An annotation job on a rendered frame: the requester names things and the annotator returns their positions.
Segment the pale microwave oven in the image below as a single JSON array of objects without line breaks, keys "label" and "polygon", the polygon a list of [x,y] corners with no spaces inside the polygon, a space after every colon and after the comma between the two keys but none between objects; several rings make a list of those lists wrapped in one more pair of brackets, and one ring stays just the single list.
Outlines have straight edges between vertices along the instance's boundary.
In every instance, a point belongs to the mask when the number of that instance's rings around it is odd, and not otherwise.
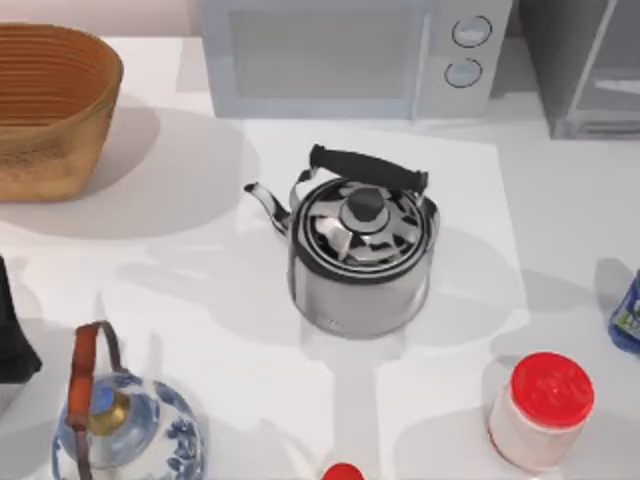
[{"label": "pale microwave oven", "polygon": [[[198,0],[215,112],[229,118],[471,118],[489,100],[513,0]],[[492,24],[476,48],[458,20]],[[483,67],[455,89],[445,68]]]}]

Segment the round microwave knob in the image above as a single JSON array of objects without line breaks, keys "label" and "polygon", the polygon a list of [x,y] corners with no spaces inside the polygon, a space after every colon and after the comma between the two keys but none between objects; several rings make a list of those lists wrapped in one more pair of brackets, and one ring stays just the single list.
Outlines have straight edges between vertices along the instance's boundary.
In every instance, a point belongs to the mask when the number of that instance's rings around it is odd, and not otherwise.
[{"label": "round microwave knob", "polygon": [[465,58],[445,68],[444,80],[452,88],[465,89],[474,86],[482,75],[482,65],[475,59]]},{"label": "round microwave knob", "polygon": [[462,48],[483,45],[492,34],[491,22],[482,15],[458,20],[452,29],[454,43]]}]

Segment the red cap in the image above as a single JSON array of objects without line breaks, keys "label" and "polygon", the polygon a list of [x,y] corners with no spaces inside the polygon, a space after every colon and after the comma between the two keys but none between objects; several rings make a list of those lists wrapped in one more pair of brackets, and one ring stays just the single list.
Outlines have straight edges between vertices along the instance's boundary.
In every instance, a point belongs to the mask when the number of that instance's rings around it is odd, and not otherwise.
[{"label": "red cap", "polygon": [[338,462],[329,466],[323,473],[321,480],[365,480],[362,472],[355,465]]}]

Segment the blue and white porcelain teapot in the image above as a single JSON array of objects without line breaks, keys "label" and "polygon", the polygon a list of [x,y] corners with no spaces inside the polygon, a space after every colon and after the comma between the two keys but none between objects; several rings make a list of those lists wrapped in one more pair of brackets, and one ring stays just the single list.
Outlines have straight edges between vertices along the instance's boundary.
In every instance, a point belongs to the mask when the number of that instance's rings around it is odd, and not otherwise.
[{"label": "blue and white porcelain teapot", "polygon": [[125,368],[108,321],[78,327],[51,446],[53,480],[204,480],[206,457],[184,397]]}]

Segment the white jar with red lid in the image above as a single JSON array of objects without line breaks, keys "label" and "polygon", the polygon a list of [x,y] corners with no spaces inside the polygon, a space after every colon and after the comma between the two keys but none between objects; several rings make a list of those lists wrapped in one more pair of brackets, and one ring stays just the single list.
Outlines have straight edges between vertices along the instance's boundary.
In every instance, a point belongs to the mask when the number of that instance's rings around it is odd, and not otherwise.
[{"label": "white jar with red lid", "polygon": [[524,356],[496,396],[489,437],[511,464],[530,472],[558,466],[582,433],[595,404],[586,371],[556,352]]}]

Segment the woven brown basket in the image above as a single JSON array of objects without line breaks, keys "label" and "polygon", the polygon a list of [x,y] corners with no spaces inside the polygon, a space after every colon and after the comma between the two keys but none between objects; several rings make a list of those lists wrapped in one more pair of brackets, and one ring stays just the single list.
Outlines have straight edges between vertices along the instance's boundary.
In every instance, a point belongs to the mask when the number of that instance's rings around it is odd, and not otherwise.
[{"label": "woven brown basket", "polygon": [[97,36],[0,22],[0,202],[80,194],[101,156],[124,66]]}]

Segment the blue bottle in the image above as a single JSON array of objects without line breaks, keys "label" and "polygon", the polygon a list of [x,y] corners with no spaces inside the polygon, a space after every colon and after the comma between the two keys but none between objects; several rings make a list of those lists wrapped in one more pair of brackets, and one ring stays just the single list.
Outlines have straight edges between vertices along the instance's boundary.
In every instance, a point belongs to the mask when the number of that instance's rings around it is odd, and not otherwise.
[{"label": "blue bottle", "polygon": [[608,333],[619,349],[640,357],[640,269],[611,314]]}]

